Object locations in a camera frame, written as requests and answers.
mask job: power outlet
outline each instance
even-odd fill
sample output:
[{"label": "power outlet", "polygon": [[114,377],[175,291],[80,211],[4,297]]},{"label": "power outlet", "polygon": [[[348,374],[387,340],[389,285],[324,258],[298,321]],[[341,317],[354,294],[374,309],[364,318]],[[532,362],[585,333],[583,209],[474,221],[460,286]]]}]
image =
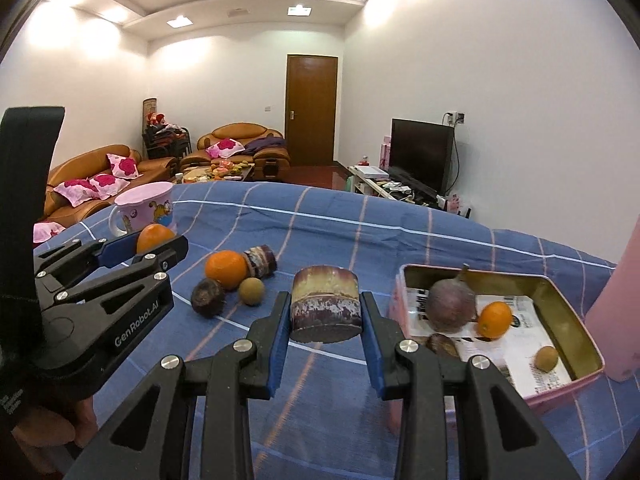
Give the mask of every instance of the power outlet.
[{"label": "power outlet", "polygon": [[449,126],[455,126],[456,124],[464,124],[464,123],[465,123],[465,115],[462,112],[447,113],[447,124],[449,124]]}]

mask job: white wall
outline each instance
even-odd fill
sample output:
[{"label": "white wall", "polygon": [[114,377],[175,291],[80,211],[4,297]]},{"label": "white wall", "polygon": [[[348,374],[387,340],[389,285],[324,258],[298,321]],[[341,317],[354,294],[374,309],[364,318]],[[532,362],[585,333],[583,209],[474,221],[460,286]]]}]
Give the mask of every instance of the white wall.
[{"label": "white wall", "polygon": [[148,95],[191,139],[224,124],[258,123],[284,133],[287,54],[338,57],[338,145],[342,27],[241,23],[150,45]]},{"label": "white wall", "polygon": [[338,160],[392,118],[456,132],[475,218],[617,260],[640,206],[640,51],[605,0],[370,0],[346,28]]},{"label": "white wall", "polygon": [[0,64],[0,114],[61,105],[52,165],[94,148],[142,147],[146,41],[79,10],[39,7]]}]

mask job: red floor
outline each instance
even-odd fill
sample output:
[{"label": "red floor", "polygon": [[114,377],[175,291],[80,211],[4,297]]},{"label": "red floor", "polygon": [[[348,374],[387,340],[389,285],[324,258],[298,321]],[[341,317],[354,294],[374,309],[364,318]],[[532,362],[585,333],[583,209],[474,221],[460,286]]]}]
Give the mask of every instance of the red floor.
[{"label": "red floor", "polygon": [[345,178],[335,166],[294,166],[290,168],[287,182],[302,186],[344,190]]}]

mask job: television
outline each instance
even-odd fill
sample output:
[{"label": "television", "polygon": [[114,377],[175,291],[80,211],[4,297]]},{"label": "television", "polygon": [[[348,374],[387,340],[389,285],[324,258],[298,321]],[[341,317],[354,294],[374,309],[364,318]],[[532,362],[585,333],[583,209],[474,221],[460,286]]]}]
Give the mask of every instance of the television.
[{"label": "television", "polygon": [[389,175],[435,198],[447,191],[454,132],[452,126],[393,119]]}]

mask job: pink tin box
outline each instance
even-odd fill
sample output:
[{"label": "pink tin box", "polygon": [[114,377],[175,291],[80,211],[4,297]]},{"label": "pink tin box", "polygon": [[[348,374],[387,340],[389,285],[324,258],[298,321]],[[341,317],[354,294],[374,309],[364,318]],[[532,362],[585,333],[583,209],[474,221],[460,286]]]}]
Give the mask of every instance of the pink tin box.
[{"label": "pink tin box", "polygon": [[[428,289],[438,280],[453,278],[459,271],[459,269],[447,267],[420,265],[400,267],[389,303],[388,316],[400,324],[406,337],[412,337],[408,330],[407,288]],[[525,397],[527,404],[537,414],[541,415],[571,401],[573,394],[593,383],[603,373],[604,359],[591,335],[568,301],[547,277],[470,270],[466,275],[466,282],[476,294],[529,296],[533,300],[536,313],[572,378],[572,382],[565,386]],[[393,400],[388,405],[389,427],[398,433],[402,401]],[[447,421],[455,421],[455,413],[451,405],[447,407]]]}]

